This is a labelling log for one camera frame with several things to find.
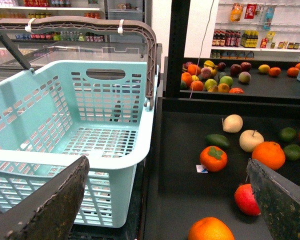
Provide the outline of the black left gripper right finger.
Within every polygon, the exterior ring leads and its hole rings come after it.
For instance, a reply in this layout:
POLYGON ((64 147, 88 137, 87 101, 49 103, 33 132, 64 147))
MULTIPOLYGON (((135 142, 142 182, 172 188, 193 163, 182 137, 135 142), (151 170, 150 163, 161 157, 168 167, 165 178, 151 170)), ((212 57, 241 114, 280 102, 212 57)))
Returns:
POLYGON ((246 172, 261 216, 274 240, 300 240, 300 186, 256 159, 246 172))

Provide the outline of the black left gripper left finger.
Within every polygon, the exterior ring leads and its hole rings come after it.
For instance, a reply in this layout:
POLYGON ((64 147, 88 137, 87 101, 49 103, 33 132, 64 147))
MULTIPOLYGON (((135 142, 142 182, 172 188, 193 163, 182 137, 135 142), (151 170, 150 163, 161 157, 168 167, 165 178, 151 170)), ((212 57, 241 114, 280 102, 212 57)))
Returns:
POLYGON ((81 207, 90 170, 81 156, 0 215, 0 240, 66 240, 81 207))

